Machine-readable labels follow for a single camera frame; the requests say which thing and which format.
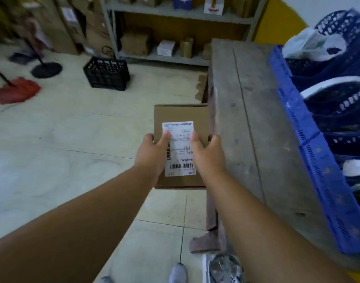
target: stand base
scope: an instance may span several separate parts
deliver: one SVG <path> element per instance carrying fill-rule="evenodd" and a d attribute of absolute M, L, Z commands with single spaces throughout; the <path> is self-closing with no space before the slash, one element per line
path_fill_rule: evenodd
<path fill-rule="evenodd" d="M 39 64 L 32 69 L 31 74 L 36 78 L 50 78 L 60 74 L 62 66 L 56 62 L 46 62 Z"/>

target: white plastic bag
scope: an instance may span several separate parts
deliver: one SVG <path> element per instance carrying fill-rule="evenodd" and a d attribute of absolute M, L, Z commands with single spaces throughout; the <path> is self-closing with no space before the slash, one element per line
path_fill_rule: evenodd
<path fill-rule="evenodd" d="M 347 44 L 339 34 L 329 36 L 322 35 L 313 28 L 305 28 L 298 35 L 290 38 L 282 48 L 282 54 L 285 58 L 309 58 L 314 61 L 326 61 L 335 56 L 343 54 L 347 49 Z"/>

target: floor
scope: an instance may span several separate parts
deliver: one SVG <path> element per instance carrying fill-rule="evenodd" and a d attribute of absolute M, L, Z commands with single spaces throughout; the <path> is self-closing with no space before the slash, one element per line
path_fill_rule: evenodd
<path fill-rule="evenodd" d="M 0 45 L 0 70 L 33 79 L 38 62 L 10 63 L 13 51 Z M 198 103 L 198 75 L 205 73 L 130 64 L 132 81 L 119 92 L 89 86 L 86 55 L 46 52 L 45 60 L 61 63 L 62 73 L 35 79 L 42 89 L 33 99 L 0 105 L 0 237 L 129 168 L 142 136 L 153 131 L 154 105 Z M 98 278 L 167 283 L 180 261 L 189 282 L 201 282 L 201 255 L 189 253 L 189 241 L 205 233 L 205 206 L 204 190 L 153 189 Z"/>

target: foot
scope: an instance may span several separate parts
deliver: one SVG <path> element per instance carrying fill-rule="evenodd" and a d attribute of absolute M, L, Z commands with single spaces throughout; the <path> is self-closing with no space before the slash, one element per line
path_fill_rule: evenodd
<path fill-rule="evenodd" d="M 169 283 L 186 283 L 187 274 L 186 268 L 183 264 L 177 263 L 171 271 L 169 276 Z"/>
<path fill-rule="evenodd" d="M 114 283 L 113 279 L 110 276 L 104 276 L 97 281 L 97 283 Z"/>

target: finger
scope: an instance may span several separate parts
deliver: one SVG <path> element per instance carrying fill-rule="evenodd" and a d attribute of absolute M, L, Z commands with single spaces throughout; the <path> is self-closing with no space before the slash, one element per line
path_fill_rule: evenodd
<path fill-rule="evenodd" d="M 158 141 L 158 146 L 167 148 L 169 141 L 171 140 L 171 133 L 168 130 L 164 130 L 162 136 Z"/>
<path fill-rule="evenodd" d="M 200 137 L 198 136 L 196 131 L 193 131 L 191 134 L 191 147 L 193 153 L 197 153 L 198 151 L 201 151 L 203 149 Z"/>
<path fill-rule="evenodd" d="M 154 134 L 153 133 L 147 133 L 142 140 L 142 143 L 146 143 L 149 145 L 154 145 Z"/>
<path fill-rule="evenodd" d="M 213 137 L 211 138 L 211 141 L 210 141 L 210 146 L 211 147 L 222 146 L 221 145 L 221 137 L 219 135 L 213 135 Z"/>

